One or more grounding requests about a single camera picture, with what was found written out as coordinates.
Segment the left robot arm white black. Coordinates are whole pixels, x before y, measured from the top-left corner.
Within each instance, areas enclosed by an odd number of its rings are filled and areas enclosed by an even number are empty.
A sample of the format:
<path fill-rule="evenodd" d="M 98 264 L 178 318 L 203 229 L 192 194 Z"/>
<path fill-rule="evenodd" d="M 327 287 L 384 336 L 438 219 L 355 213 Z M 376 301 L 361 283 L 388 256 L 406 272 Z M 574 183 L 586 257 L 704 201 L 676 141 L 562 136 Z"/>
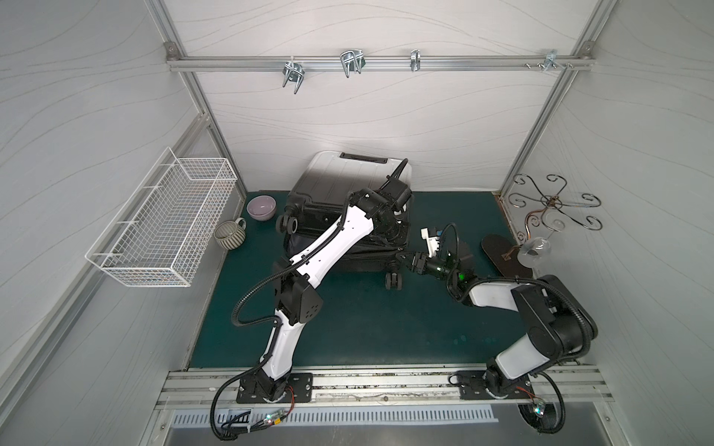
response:
<path fill-rule="evenodd" d="M 288 386 L 299 338 L 321 310 L 317 288 L 327 273 L 362 239 L 376 236 L 390 243 L 400 237 L 403 214 L 411 198 L 409 188 L 392 193 L 363 189 L 346 199 L 334 223 L 311 245 L 291 258 L 277 262 L 277 270 L 261 280 L 235 304 L 231 322 L 236 327 L 269 323 L 271 334 L 258 364 L 247 375 L 256 394 L 265 401 L 279 401 Z M 245 321 L 240 317 L 248 301 L 268 284 L 274 285 L 275 307 L 270 316 Z"/>

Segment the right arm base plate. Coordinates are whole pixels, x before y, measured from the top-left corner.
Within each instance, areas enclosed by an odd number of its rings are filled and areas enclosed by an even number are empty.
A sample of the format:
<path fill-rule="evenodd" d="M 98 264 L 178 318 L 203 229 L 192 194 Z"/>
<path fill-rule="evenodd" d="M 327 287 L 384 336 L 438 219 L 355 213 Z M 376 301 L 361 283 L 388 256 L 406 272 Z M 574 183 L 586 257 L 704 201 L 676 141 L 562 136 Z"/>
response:
<path fill-rule="evenodd" d="M 534 393 L 526 376 L 509 379 L 496 369 L 457 371 L 447 382 L 467 401 L 530 399 Z"/>

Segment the white and black hardshell suitcase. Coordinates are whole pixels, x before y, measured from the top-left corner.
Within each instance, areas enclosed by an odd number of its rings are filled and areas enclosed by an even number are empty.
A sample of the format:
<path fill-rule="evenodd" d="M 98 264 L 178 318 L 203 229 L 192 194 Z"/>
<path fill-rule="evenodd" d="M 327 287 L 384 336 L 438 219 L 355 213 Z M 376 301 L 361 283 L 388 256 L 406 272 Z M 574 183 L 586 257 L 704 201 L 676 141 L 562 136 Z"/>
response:
<path fill-rule="evenodd" d="M 371 157 L 347 152 L 324 151 L 312 158 L 296 185 L 288 193 L 284 213 L 276 221 L 284 234 L 288 258 L 299 254 L 322 235 L 340 215 L 352 193 L 377 191 L 403 160 Z M 411 189 L 412 167 L 401 174 Z M 335 265 L 337 271 L 386 273 L 388 289 L 403 288 L 397 253 L 406 245 L 380 245 L 362 239 Z"/>

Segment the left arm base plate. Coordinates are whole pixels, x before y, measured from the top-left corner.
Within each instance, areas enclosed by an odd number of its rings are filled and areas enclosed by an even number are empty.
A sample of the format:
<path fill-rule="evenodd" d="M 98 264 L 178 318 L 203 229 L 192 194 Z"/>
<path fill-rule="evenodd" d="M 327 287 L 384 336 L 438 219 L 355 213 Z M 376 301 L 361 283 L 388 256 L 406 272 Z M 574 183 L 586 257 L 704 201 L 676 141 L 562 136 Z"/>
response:
<path fill-rule="evenodd" d="M 239 380 L 237 403 L 309 403 L 313 374 L 288 373 L 273 379 L 263 370 Z"/>

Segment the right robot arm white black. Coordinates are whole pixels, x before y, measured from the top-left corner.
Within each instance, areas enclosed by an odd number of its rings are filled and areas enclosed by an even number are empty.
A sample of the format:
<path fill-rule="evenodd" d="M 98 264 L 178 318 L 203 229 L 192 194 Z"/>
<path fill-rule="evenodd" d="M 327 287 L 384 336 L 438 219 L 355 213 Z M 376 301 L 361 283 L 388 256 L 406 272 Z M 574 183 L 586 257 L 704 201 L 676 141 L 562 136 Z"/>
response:
<path fill-rule="evenodd" d="M 488 361 L 477 379 L 496 399 L 506 398 L 531 375 L 585 356 L 598 336 L 595 321 L 554 275 L 479 278 L 455 255 L 409 252 L 399 258 L 409 271 L 443 280 L 448 295 L 461 305 L 520 316 L 524 335 Z"/>

